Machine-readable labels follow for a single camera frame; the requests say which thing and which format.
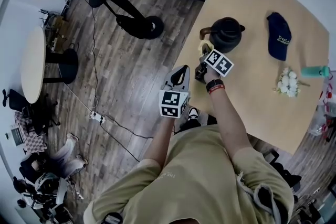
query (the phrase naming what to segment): navy blue cap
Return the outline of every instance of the navy blue cap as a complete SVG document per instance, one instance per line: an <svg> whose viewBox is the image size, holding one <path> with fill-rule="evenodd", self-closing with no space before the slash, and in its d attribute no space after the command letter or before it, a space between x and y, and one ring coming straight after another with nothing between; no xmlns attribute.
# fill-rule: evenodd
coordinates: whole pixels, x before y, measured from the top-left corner
<svg viewBox="0 0 336 224"><path fill-rule="evenodd" d="M292 39L286 20L277 12L267 17L268 20L268 52L280 61L286 61L287 47Z"/></svg>

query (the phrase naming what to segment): kettle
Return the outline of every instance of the kettle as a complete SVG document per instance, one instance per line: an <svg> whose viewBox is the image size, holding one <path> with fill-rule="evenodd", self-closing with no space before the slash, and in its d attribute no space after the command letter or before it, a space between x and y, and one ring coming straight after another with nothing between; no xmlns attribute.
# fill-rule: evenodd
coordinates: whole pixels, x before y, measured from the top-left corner
<svg viewBox="0 0 336 224"><path fill-rule="evenodd" d="M242 39L243 25L231 17L217 20L212 27L206 27L199 32L199 38L204 39L206 34L210 34L210 42L215 49L221 53L232 51Z"/></svg>

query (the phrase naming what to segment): wooden table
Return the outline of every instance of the wooden table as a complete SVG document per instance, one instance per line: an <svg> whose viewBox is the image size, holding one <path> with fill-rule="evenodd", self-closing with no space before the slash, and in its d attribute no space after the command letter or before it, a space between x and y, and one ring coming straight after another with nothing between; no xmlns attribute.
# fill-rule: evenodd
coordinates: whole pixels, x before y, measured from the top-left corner
<svg viewBox="0 0 336 224"><path fill-rule="evenodd" d="M60 78L44 78L46 63L58 63ZM36 27L29 35L21 64L22 90L27 101L35 103L41 93L42 83L69 84L78 70L78 56L75 50L67 49L63 54L46 51L46 37L41 27Z"/></svg>
<svg viewBox="0 0 336 224"><path fill-rule="evenodd" d="M292 33L286 62L268 53L266 17L272 12L285 18ZM190 105L212 115L205 86L194 79L199 64L199 30L227 16L246 27L239 45L226 54L235 64L223 79L227 94L249 134L293 154L307 131L323 84L322 79L301 78L300 69L328 64L329 33L296 0L206 0L175 66L190 66ZM300 86L297 98L273 91L285 66L311 85Z"/></svg>

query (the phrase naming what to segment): red wristband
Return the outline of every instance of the red wristband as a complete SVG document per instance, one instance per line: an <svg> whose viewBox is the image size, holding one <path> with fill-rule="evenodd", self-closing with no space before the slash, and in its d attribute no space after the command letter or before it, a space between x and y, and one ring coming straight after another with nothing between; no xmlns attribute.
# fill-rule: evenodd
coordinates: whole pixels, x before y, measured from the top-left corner
<svg viewBox="0 0 336 224"><path fill-rule="evenodd" d="M216 91L218 89L225 89L225 86L224 85L216 85L216 86L213 86L212 88L209 89L209 94L211 94L213 91Z"/></svg>

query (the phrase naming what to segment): power strip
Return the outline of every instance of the power strip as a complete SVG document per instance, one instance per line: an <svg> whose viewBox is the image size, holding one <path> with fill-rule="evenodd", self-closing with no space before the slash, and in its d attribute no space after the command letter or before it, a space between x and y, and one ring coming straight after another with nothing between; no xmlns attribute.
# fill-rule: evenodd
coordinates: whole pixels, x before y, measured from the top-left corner
<svg viewBox="0 0 336 224"><path fill-rule="evenodd" d="M99 121L100 123L104 123L105 122L105 117L100 115L99 113L92 111L90 114L90 118L96 121Z"/></svg>

